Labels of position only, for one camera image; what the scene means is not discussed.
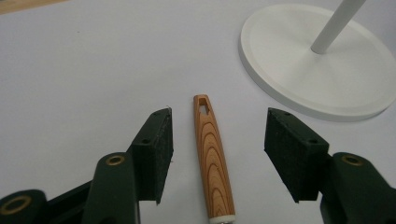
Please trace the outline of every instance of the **brass insert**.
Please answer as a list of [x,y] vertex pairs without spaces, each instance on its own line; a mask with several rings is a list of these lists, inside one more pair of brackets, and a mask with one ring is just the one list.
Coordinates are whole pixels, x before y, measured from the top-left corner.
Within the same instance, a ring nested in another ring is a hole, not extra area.
[[112,156],[106,160],[107,165],[120,165],[125,161],[123,156]]
[[343,160],[343,162],[348,163],[349,165],[354,165],[354,166],[362,166],[363,165],[363,161],[361,161],[361,159],[359,159],[356,156],[353,155],[344,155],[341,160]]
[[32,201],[32,198],[28,195],[21,195],[18,197],[15,197],[5,204],[1,206],[0,208],[0,215],[3,216],[8,216],[12,215],[15,213],[20,212],[23,208],[27,207],[30,202]]

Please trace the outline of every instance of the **white table surface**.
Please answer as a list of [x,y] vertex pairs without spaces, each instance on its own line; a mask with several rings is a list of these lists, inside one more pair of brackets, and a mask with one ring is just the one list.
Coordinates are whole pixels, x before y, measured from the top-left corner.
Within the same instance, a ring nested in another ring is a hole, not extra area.
[[[241,64],[245,20],[281,3],[335,10],[341,0],[70,0],[0,15],[0,198],[42,189],[52,199],[87,182],[171,106],[173,162],[162,203],[140,203],[142,223],[208,223],[192,115],[200,93],[217,116],[236,223],[322,223],[319,200],[294,203],[263,152],[268,107],[309,125],[330,154],[370,160],[395,188],[396,104],[365,121],[313,119],[269,97]],[[393,55],[395,11],[394,0],[367,0],[354,18]]]

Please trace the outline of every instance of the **screw hole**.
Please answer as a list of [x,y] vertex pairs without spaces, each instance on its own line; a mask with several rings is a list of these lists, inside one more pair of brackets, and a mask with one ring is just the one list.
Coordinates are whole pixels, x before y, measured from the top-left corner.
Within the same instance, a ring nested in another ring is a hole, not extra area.
[[125,161],[123,156],[112,156],[106,160],[107,165],[119,165]]
[[150,140],[147,139],[147,138],[142,140],[142,143],[143,143],[143,144],[148,144],[149,142],[150,142]]
[[354,165],[354,166],[362,166],[363,162],[352,155],[345,155],[341,158],[341,160],[343,160],[343,162],[348,163],[349,165]]
[[309,139],[308,142],[312,143],[312,144],[317,144],[318,140],[317,139]]
[[114,217],[105,217],[99,224],[117,224],[117,220]]

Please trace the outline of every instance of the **wooden handle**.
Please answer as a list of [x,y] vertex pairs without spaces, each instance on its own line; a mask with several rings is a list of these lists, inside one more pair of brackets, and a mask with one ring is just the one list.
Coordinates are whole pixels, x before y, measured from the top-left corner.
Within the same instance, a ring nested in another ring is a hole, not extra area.
[[210,223],[233,222],[235,210],[219,128],[207,95],[194,96],[195,137]]

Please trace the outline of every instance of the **white stand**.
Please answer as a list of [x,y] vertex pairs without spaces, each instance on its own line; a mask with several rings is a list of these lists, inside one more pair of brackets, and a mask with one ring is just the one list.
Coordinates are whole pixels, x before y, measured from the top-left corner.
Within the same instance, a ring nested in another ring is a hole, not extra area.
[[344,0],[335,13],[305,5],[254,13],[239,44],[247,72],[279,102],[315,118],[356,121],[385,110],[396,99],[396,61],[371,32],[349,21],[364,2],[353,1]]

